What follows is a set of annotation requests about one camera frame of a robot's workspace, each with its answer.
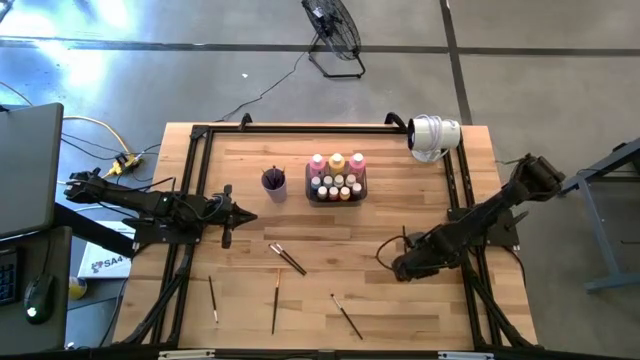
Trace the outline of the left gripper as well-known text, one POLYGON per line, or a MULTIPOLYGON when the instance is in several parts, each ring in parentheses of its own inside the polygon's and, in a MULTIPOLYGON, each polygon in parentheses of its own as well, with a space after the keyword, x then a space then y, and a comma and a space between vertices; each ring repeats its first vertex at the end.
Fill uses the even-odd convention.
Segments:
POLYGON ((236 228, 257 219, 256 214, 244 210, 238 205, 233 206, 231 193, 231 184, 226 184, 221 193, 214 193, 209 200, 205 216, 205 220, 209 225, 219 225, 223 228, 221 238, 223 249, 229 249, 232 243, 232 220, 233 228, 236 228))

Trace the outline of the orange bristle paint brush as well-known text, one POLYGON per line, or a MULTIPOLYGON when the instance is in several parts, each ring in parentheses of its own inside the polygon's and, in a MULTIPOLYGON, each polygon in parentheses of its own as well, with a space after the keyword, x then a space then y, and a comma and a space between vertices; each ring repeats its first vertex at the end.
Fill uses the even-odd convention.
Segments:
POLYGON ((277 312, 278 312, 278 303, 279 303, 279 292, 280 292, 280 284, 281 284, 281 269, 277 269, 276 272, 276 284, 274 290, 274 299, 273 299, 273 310, 272 310, 272 321, 271 321, 271 335, 275 334, 276 329, 276 321, 277 321, 277 312))

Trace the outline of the lilac plastic cup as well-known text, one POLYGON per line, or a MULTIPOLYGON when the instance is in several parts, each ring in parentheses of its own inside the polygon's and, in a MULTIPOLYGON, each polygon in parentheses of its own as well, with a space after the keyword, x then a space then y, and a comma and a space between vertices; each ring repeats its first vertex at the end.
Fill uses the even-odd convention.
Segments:
POLYGON ((269 190, 269 189, 266 189, 264 186, 263 188, 274 203, 282 203, 287 198, 287 179, 282 184, 282 186, 278 189, 274 187, 273 190, 269 190))

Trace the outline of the grey translucent plastic bin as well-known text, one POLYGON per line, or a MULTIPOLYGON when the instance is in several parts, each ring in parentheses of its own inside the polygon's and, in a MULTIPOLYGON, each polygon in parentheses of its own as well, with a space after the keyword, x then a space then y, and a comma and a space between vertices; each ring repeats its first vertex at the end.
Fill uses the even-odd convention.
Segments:
POLYGON ((321 199, 317 195, 317 190, 312 187, 312 175, 315 175, 311 166, 305 166, 305 195, 309 203, 315 207, 355 207, 359 206, 368 196, 367 188, 367 170, 364 170, 360 177, 356 178, 356 183, 360 184, 360 192, 351 194, 347 200, 330 199, 329 197, 321 199))

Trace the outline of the white light strip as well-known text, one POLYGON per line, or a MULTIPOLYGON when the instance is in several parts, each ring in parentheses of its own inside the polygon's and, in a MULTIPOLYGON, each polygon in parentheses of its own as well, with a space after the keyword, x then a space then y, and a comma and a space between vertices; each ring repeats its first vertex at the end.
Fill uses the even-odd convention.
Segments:
POLYGON ((157 360, 190 360, 214 358, 216 352, 213 349, 178 349, 161 351, 157 360))
POLYGON ((495 356, 483 352, 439 351, 438 360, 495 360, 495 356))

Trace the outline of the yellow power plug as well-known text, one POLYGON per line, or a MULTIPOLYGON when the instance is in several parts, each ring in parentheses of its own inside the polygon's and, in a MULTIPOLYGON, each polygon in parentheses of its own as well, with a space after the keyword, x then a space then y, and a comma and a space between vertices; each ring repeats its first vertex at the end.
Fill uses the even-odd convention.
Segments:
POLYGON ((122 175, 129 170, 134 169, 140 163, 140 158, 133 154, 119 154, 114 158, 109 176, 122 175))

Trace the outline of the white cardboard box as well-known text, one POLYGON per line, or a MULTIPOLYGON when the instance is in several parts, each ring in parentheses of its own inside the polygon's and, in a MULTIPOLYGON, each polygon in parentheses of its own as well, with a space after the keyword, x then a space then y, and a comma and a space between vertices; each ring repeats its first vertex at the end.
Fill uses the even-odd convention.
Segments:
POLYGON ((129 277, 131 259, 87 243, 77 273, 80 279, 126 279, 129 277))

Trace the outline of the black diagonal desk beam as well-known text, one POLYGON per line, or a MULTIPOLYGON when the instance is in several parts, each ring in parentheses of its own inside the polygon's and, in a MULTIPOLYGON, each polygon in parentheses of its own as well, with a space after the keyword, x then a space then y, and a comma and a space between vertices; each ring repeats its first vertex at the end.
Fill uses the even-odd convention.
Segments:
POLYGON ((134 242, 129 237, 58 203, 54 206, 53 225, 70 227, 74 236, 124 257, 133 258, 135 255, 134 242))

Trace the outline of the yellow round object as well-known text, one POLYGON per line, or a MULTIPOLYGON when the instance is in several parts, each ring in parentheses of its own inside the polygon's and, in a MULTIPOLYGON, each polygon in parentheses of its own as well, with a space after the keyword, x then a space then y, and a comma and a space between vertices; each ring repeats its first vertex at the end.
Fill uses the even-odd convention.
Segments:
POLYGON ((69 277, 68 285, 69 285, 68 298, 71 301, 77 301, 83 298, 88 289, 87 282, 84 279, 77 278, 74 276, 69 277))

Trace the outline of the grey metal table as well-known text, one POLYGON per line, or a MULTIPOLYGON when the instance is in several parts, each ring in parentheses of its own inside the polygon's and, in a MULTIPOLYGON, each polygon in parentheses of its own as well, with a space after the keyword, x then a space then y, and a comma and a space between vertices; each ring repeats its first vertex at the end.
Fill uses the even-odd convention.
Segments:
POLYGON ((562 197, 583 199, 607 274, 588 281, 588 293, 640 285, 640 137, 614 147, 563 184, 562 197))

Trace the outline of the black floor fan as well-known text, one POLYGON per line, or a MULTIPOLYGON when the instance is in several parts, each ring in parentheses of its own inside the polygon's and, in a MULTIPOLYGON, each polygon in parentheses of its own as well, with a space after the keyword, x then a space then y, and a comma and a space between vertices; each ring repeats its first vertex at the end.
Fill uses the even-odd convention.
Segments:
POLYGON ((301 5, 315 31, 314 39, 307 51, 308 60, 329 79, 361 79, 366 73, 360 58, 361 38, 355 21, 342 0, 301 0, 301 5), (358 73, 330 74, 314 58, 313 48, 323 41, 331 52, 343 61, 355 60, 358 73))

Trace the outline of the grey laptop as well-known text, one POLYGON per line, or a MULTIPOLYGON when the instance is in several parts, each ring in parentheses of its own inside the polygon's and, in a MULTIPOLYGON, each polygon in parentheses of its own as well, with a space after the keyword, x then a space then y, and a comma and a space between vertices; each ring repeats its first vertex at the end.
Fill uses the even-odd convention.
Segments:
POLYGON ((63 112, 50 103, 0 113, 0 239, 53 221, 63 112))

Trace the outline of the black computer mouse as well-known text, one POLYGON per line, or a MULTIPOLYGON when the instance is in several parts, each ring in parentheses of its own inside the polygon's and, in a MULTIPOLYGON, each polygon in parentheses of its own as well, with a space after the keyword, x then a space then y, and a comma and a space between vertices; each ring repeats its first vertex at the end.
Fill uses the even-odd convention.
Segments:
POLYGON ((23 307, 28 323, 43 324, 53 312, 55 277, 43 273, 36 276, 26 287, 23 307))

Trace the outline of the black keyboard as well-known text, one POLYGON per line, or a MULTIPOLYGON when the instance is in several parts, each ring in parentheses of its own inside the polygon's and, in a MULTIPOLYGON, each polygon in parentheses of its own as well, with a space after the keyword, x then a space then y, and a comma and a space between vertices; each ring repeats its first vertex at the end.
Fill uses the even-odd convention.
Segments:
POLYGON ((19 298, 20 251, 16 247, 0 249, 0 306, 19 298))

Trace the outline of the dark grey desk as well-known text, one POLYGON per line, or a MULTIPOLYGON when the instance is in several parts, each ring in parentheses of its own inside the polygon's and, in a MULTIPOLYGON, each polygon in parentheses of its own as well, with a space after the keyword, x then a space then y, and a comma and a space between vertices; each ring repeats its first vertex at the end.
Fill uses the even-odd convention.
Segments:
POLYGON ((71 240, 71 229, 58 227, 0 241, 0 249, 16 247, 20 251, 19 298, 15 303, 0 306, 0 355, 63 347, 71 240), (26 320, 24 294, 29 282, 43 273, 55 277, 53 312, 45 323, 32 325, 26 320))

